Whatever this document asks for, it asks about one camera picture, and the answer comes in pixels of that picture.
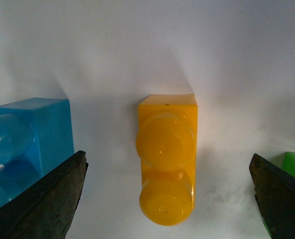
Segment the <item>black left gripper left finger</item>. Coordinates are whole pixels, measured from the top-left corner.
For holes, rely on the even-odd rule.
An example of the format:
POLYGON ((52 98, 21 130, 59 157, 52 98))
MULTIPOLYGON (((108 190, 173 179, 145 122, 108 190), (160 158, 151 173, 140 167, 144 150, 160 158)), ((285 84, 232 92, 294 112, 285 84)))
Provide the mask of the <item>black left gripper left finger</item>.
POLYGON ((0 239, 64 239, 88 169, 78 151, 0 208, 0 239))

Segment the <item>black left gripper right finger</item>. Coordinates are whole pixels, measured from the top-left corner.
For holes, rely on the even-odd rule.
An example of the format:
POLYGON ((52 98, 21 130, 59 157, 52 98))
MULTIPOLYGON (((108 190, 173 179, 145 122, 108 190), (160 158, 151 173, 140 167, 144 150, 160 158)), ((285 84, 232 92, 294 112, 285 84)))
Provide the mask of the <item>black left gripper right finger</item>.
POLYGON ((272 239, 295 239, 295 176, 254 154, 249 171, 255 200, 272 239))

